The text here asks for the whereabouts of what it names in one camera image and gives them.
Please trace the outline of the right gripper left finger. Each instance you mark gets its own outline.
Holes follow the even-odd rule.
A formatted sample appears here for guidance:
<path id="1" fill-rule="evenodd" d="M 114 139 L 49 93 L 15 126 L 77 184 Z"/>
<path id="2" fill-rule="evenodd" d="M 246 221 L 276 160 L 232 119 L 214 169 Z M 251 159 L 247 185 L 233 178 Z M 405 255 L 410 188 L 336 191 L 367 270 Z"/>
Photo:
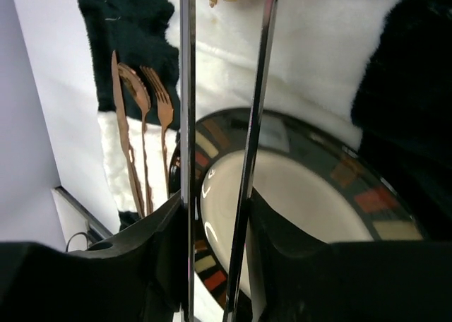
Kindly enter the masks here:
<path id="1" fill-rule="evenodd" d="M 1 245 L 2 321 L 171 321 L 186 301 L 179 194 L 85 251 Z"/>

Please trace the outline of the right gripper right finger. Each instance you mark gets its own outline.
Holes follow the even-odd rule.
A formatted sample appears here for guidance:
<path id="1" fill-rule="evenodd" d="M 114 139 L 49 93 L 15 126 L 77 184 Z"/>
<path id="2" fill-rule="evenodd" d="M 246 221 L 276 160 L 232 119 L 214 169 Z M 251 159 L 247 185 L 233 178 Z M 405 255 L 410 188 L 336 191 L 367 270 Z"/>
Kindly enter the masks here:
<path id="1" fill-rule="evenodd" d="M 451 245 L 326 244 L 253 192 L 247 258 L 255 321 L 450 321 Z"/>

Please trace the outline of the stainless steel serving tongs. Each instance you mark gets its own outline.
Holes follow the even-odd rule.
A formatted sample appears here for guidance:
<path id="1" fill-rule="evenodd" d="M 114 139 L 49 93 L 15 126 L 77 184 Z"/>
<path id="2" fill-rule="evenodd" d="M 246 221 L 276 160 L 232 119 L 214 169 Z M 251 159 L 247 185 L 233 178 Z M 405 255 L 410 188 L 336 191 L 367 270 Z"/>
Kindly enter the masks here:
<path id="1" fill-rule="evenodd" d="M 188 214 L 188 296 L 185 321 L 194 319 L 194 224 L 195 224 L 195 119 L 196 119 L 196 0 L 179 0 L 180 19 L 180 152 L 182 205 Z M 251 209 L 258 138 L 261 130 L 268 68 L 273 45 L 273 34 L 278 0 L 265 0 L 261 38 L 258 52 L 254 98 L 244 153 L 242 178 L 237 202 L 237 214 L 227 279 L 224 321 L 237 320 L 239 282 Z"/>

